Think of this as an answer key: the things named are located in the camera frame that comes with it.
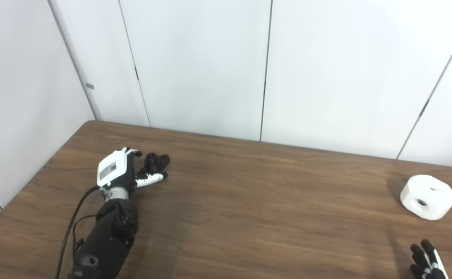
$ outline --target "white wall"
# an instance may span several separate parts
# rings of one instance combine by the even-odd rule
[[[148,126],[117,0],[49,0],[97,118]]]
[[[396,158],[452,53],[452,0],[275,0],[262,141]]]
[[[152,127],[260,139],[270,0],[122,0]]]
[[[452,166],[452,60],[399,159]]]
[[[0,205],[92,119],[48,2],[0,0]]]

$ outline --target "black and white robotic hand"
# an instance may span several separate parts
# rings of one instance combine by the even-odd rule
[[[420,243],[422,248],[417,244],[412,244],[410,249],[412,250],[412,258],[415,264],[410,266],[410,270],[417,279],[449,279],[444,265],[441,262],[441,258],[438,251],[429,242],[429,240],[422,240]]]
[[[138,188],[165,179],[167,173],[164,169],[170,162],[166,154],[149,153],[144,159],[144,167],[135,173],[134,159],[142,155],[139,150],[122,148],[98,164],[97,185],[85,193],[68,226],[56,278],[59,278],[66,240],[79,207],[86,196],[97,190],[102,193],[105,203],[97,214],[92,215],[95,226],[86,239],[76,241],[77,222],[74,224],[73,266],[68,279],[114,279],[119,274],[138,231],[136,209],[129,201],[130,196]]]

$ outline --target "robotic arm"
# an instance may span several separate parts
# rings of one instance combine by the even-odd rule
[[[149,153],[145,166],[134,173],[139,150],[116,150],[98,164],[97,185],[105,204],[96,214],[95,227],[74,247],[74,264],[68,279],[113,279],[119,274],[138,231],[136,209],[129,197],[138,188],[167,177],[169,156]]]

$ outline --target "black robotic finger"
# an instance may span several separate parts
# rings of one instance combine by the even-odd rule
[[[412,271],[412,274],[415,276],[415,278],[423,279],[422,278],[422,273],[423,272],[417,265],[411,265],[410,266],[410,270]]]
[[[417,245],[412,244],[410,249],[413,252],[412,258],[421,270],[430,269],[429,261],[426,258],[426,253]]]
[[[424,239],[422,240],[422,242],[420,243],[420,245],[422,245],[424,251],[427,253],[427,255],[429,256],[429,262],[431,264],[433,263],[438,263],[438,259],[436,258],[436,254],[435,254],[435,248],[434,246],[431,244],[431,242],[429,242],[429,240]]]
[[[443,271],[440,269],[433,269],[431,274],[428,274],[426,279],[446,279]]]

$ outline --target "white block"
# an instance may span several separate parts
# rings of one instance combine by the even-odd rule
[[[403,191],[401,203],[427,220],[439,220],[452,207],[452,189],[448,184],[430,175],[412,176]]]

